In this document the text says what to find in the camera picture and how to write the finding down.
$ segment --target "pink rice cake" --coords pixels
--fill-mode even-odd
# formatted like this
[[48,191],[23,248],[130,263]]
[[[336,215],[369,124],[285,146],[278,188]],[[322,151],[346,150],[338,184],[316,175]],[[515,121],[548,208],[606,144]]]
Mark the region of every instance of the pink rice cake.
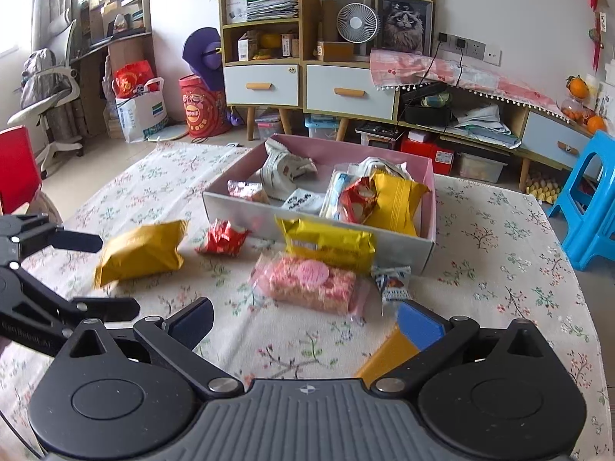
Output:
[[356,275],[316,260],[290,255],[276,258],[269,269],[269,295],[321,312],[347,315],[354,304]]

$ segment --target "orange fruit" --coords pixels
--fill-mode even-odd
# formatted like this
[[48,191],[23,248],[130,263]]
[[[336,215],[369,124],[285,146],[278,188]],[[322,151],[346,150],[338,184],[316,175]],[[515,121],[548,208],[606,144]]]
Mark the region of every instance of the orange fruit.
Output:
[[585,100],[589,95],[589,88],[587,87],[586,82],[583,81],[580,76],[570,76],[566,83],[566,88],[568,88],[573,97],[577,97],[581,100]]
[[599,129],[606,131],[607,125],[600,116],[592,116],[587,120],[587,129],[590,133],[596,133]]

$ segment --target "picture frame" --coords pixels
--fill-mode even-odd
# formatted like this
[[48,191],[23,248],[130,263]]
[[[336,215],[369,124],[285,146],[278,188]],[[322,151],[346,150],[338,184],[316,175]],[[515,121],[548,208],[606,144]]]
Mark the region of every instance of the picture frame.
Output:
[[375,48],[431,55],[435,0],[371,0],[380,19]]

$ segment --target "drawer handle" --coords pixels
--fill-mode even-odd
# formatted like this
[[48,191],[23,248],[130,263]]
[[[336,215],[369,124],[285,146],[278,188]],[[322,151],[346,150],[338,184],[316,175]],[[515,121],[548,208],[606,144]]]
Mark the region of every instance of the drawer handle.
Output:
[[271,83],[246,83],[245,87],[248,90],[270,90],[273,85]]
[[343,97],[363,97],[365,96],[364,90],[352,90],[350,88],[334,88],[333,91],[336,95],[342,95]]
[[573,156],[579,155],[579,150],[574,149],[574,147],[570,147],[568,144],[564,144],[561,141],[557,141],[557,146],[562,149],[564,152],[568,152],[568,154],[572,154]]

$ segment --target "wall socket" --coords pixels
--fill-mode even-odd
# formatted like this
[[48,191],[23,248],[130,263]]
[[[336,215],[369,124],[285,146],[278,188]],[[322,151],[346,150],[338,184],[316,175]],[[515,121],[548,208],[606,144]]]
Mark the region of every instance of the wall socket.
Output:
[[[457,40],[459,39],[465,40],[465,47],[463,49],[457,46]],[[474,59],[478,59],[479,61],[495,64],[496,66],[499,66],[500,56],[502,55],[502,51],[497,46],[490,45],[487,47],[487,45],[481,43],[480,41],[470,40],[454,34],[447,35],[447,41],[441,42],[440,49],[459,55],[463,51],[463,57],[472,57]]]

